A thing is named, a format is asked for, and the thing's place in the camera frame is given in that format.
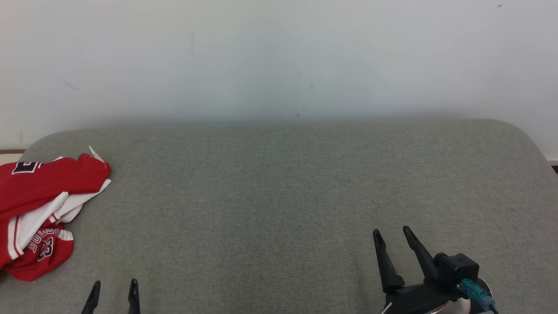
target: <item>teal connector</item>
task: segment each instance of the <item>teal connector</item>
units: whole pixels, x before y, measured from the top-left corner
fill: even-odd
[[[488,295],[488,293],[479,285],[470,279],[463,279],[461,281],[461,291],[465,293],[470,299],[475,300],[482,308],[483,311],[495,311],[496,301]]]

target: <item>pile of clothes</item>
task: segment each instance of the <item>pile of clothes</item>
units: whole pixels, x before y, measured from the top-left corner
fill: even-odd
[[[74,237],[64,223],[110,184],[110,165],[90,150],[93,157],[0,166],[0,269],[30,282],[70,257]]]

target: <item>black object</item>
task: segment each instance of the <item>black object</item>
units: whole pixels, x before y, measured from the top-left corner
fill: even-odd
[[[99,303],[99,294],[101,291],[101,281],[96,281],[91,289],[89,298],[83,307],[81,314],[93,314],[93,311]],[[128,293],[128,302],[130,302],[130,308],[128,314],[140,314],[140,290],[138,289],[138,280],[132,279],[130,283],[130,292]]]
[[[409,247],[415,252],[424,274],[424,282],[405,287],[405,281],[399,276],[386,251],[386,243],[378,229],[373,232],[374,246],[378,258],[378,269],[382,289],[386,294],[383,314],[424,314],[444,306],[449,301],[457,301],[467,296],[458,288],[465,278],[474,282],[478,278],[479,264],[464,254],[447,256],[438,253],[434,258],[426,250],[408,226],[403,233]],[[471,314],[481,313],[479,306],[471,300]]]

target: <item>gray table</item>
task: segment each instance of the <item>gray table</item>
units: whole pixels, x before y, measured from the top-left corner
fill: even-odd
[[[91,145],[113,183],[67,229],[72,257],[33,283],[0,274],[2,313],[380,313],[372,230],[407,283],[401,231],[480,264],[501,314],[556,313],[558,176],[493,120],[67,131],[22,159]]]

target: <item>gray fabric surface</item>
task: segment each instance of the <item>gray fabric surface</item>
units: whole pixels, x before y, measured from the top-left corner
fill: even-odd
[[[71,258],[33,283],[0,274],[2,313],[380,313],[372,230],[407,284],[401,231],[480,264],[501,314],[556,313],[558,178],[492,120],[77,130],[22,159],[91,145],[113,183],[67,225]]]

